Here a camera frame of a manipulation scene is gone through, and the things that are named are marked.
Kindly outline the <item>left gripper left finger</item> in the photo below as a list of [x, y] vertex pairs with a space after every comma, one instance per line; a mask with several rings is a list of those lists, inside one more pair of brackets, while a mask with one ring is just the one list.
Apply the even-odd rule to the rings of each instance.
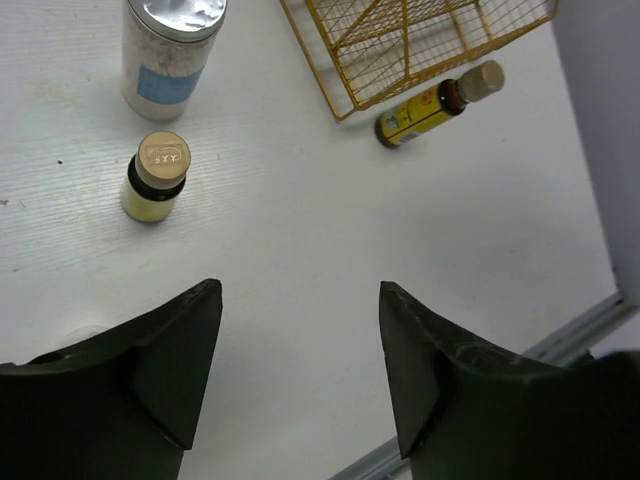
[[5, 479], [175, 479], [222, 317], [206, 279], [87, 340], [1, 367]]

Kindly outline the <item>white jar blue label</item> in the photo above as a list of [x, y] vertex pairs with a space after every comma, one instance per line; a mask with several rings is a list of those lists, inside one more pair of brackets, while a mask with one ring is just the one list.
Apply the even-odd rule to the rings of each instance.
[[123, 3], [121, 90], [133, 111], [161, 122], [184, 113], [227, 6], [226, 0]]

